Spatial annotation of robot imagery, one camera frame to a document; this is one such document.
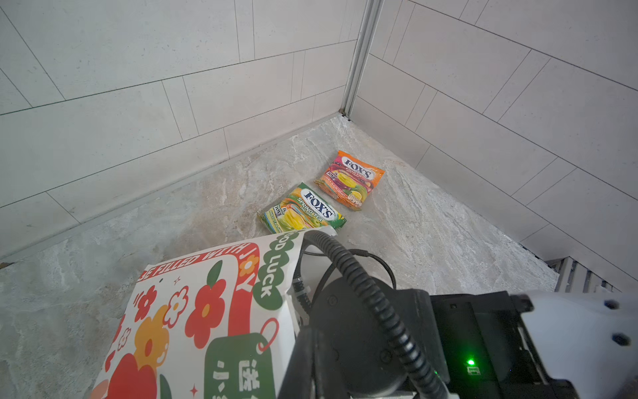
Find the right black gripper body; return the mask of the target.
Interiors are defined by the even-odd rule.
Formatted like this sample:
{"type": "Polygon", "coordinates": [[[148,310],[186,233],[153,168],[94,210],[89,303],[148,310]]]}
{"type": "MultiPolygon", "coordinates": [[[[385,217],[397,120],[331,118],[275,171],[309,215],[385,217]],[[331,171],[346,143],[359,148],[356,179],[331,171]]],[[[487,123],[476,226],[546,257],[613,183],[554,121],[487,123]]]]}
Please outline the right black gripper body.
{"type": "MultiPolygon", "coordinates": [[[[430,295],[377,281],[443,383],[449,369],[430,295]]],[[[372,398],[415,392],[378,323],[345,279],[330,283],[312,306],[279,390],[281,398],[372,398]]]]}

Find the white floral paper bag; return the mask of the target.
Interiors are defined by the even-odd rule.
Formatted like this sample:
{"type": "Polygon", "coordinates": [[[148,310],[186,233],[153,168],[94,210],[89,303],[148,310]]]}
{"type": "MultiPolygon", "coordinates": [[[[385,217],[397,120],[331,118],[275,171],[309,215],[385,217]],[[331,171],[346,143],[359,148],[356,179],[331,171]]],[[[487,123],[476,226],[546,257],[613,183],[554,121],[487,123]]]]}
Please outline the white floral paper bag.
{"type": "Polygon", "coordinates": [[[146,267],[94,398],[274,398],[299,330],[300,230],[146,267]]]}

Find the green yellow Fox's candy bag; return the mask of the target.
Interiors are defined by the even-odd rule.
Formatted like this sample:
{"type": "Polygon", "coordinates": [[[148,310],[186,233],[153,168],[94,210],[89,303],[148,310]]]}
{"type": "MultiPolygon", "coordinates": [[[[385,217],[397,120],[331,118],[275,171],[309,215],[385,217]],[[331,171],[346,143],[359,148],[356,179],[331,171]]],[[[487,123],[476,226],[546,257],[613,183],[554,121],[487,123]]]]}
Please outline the green yellow Fox's candy bag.
{"type": "Polygon", "coordinates": [[[272,233],[342,228],[347,219],[305,183],[259,212],[259,219],[272,233]]]}

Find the orange pink Fox's candy bag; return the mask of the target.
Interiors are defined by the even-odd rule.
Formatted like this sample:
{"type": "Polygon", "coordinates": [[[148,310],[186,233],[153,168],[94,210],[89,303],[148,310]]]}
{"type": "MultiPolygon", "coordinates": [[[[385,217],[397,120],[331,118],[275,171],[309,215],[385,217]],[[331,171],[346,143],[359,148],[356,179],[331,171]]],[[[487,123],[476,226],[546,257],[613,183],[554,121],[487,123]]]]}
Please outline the orange pink Fox's candy bag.
{"type": "Polygon", "coordinates": [[[382,169],[345,151],[338,151],[335,160],[315,180],[315,184],[338,203],[353,211],[360,211],[384,174],[382,169]]]}

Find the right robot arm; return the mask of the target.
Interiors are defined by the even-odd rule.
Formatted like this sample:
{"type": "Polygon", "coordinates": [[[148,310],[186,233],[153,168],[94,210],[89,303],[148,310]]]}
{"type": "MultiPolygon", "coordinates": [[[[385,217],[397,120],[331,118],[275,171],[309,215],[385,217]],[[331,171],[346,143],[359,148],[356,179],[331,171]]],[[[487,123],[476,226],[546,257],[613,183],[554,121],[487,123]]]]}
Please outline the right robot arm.
{"type": "MultiPolygon", "coordinates": [[[[634,294],[430,295],[380,290],[444,398],[634,398],[634,294]]],[[[378,323],[345,279],[323,289],[297,337],[282,398],[418,397],[378,323]]]]}

